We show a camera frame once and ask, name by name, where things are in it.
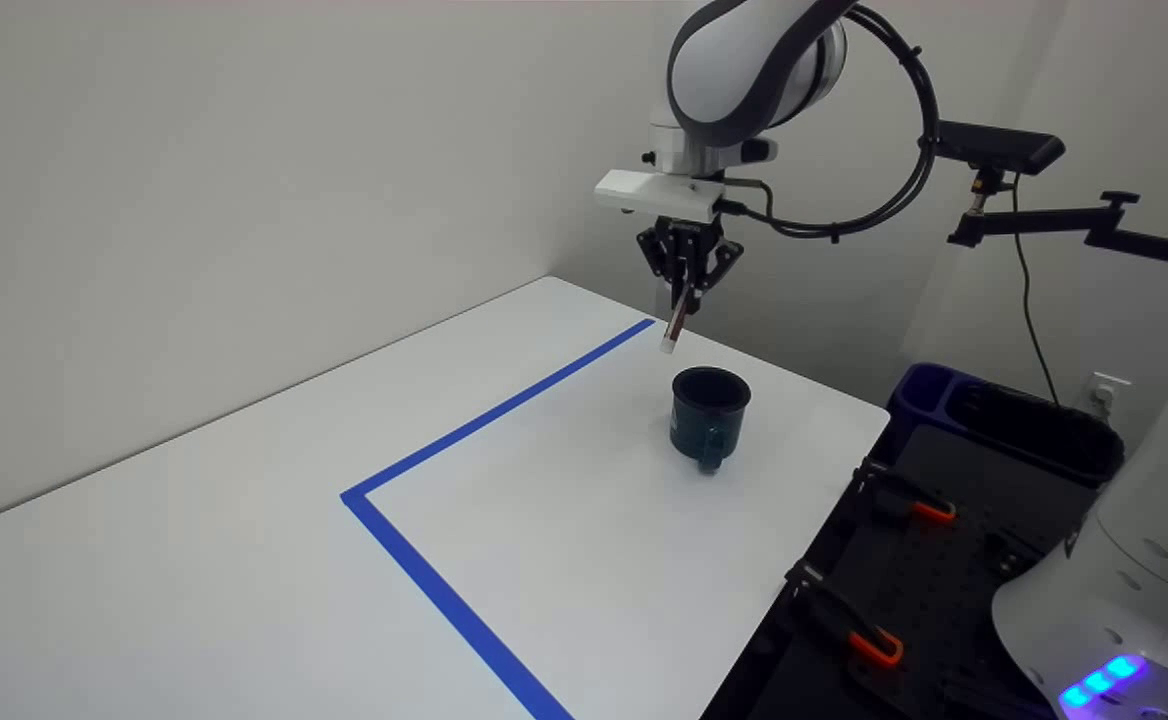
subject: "black cable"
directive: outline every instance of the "black cable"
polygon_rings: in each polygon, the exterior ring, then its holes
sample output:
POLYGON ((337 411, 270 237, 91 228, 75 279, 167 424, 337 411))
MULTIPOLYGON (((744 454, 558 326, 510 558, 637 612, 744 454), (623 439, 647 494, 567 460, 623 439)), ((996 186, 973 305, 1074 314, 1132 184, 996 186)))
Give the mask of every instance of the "black cable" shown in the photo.
POLYGON ((757 210, 757 206, 735 203, 735 200, 723 200, 719 210, 758 221, 773 230, 793 237, 793 238, 840 238, 840 237, 868 230, 868 228, 899 214, 923 191, 923 184, 932 174, 932 163, 935 163, 935 142, 941 142, 941 100, 935 100, 932 75, 918 65, 918 51, 882 15, 875 15, 863 3, 857 3, 849 13, 849 18, 861 22, 868 34, 875 34, 902 65, 902 73, 910 79, 910 91, 915 91, 915 102, 918 102, 918 140, 915 140, 915 163, 910 163, 909 178, 878 206, 872 206, 872 210, 863 210, 857 221, 836 221, 836 225, 779 221, 773 210, 773 186, 763 178, 735 178, 735 184, 763 186, 769 191, 769 210, 757 210))
MULTIPOLYGON (((1011 214, 1020 214, 1020 174, 1011 178, 1011 214)), ((1061 408, 1056 370, 1046 363, 1046 350, 1041 349, 1034 319, 1032 319, 1032 269, 1023 255, 1020 228, 1017 228, 1017 255, 1020 255, 1020 274, 1023 274, 1020 312, 1023 312, 1029 340, 1032 340, 1032 356, 1034 356, 1041 374, 1046 379, 1050 405, 1061 408)))

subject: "white wall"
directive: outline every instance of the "white wall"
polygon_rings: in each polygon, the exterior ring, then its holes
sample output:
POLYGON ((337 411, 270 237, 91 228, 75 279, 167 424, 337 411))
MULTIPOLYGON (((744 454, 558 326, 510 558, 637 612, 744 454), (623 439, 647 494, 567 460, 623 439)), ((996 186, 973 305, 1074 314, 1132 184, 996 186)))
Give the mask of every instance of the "white wall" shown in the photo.
MULTIPOLYGON (((1168 230, 1168 3, 1147 0, 878 0, 923 44, 945 115, 1061 131, 1069 157, 1023 184, 1023 203, 1091 203, 1145 191, 1132 228, 1168 230)), ((787 214, 868 206, 902 171, 915 122, 890 58, 853 30, 843 84, 775 131, 779 160, 757 174, 787 214)), ((941 163, 899 221, 840 248, 794 248, 732 225, 744 264, 709 301, 699 330, 882 398, 909 361, 945 361, 1041 392, 1007 244, 954 253, 945 237, 966 206, 966 167, 941 163)), ((1134 379, 1122 433, 1147 428, 1168 386, 1168 269, 1074 253, 1056 237, 1032 253, 1034 312, 1062 398, 1091 369, 1134 379)), ((651 309, 630 225, 576 255, 576 274, 651 309)))
POLYGON ((0 0, 0 506, 542 274, 630 0, 0 0))

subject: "dark blue cup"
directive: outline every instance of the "dark blue cup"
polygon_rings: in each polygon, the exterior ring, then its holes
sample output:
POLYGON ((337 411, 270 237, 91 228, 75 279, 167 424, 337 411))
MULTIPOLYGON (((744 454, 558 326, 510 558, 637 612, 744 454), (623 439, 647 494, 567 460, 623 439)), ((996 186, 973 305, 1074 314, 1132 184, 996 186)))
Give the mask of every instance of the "dark blue cup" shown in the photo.
POLYGON ((672 443, 715 472, 735 451, 750 392, 723 369, 686 369, 672 379, 672 443))

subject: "white table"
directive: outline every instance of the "white table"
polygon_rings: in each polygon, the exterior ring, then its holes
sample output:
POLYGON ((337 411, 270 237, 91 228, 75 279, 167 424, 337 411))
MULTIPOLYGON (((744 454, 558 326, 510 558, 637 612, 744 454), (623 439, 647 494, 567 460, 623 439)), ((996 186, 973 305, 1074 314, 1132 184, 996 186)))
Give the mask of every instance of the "white table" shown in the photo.
POLYGON ((888 415, 639 319, 541 279, 4 512, 0 720, 699 716, 888 415))

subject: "blue tape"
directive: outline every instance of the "blue tape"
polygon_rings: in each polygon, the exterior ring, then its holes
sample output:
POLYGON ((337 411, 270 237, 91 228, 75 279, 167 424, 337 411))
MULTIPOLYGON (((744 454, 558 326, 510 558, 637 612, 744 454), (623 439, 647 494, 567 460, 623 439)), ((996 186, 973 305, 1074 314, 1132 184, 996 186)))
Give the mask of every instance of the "blue tape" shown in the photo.
POLYGON ((588 363, 602 361, 608 350, 614 350, 621 344, 629 344, 630 334, 647 326, 651 319, 623 326, 621 334, 594 344, 593 350, 554 369, 541 384, 506 397, 505 405, 473 415, 448 436, 414 447, 412 454, 341 493, 345 506, 382 545, 382 551, 414 578, 414 589, 433 598, 433 608, 469 640, 469 646, 505 679, 505 689, 534 720, 567 720, 573 713, 534 679, 534 670, 473 612, 473 602, 414 551, 414 545, 369 494, 400 480, 402 472, 427 463, 433 454, 454 447, 459 439, 477 436, 480 428, 494 424, 499 415, 516 411, 521 405, 542 397, 546 386, 564 384, 567 374, 583 370, 588 363))

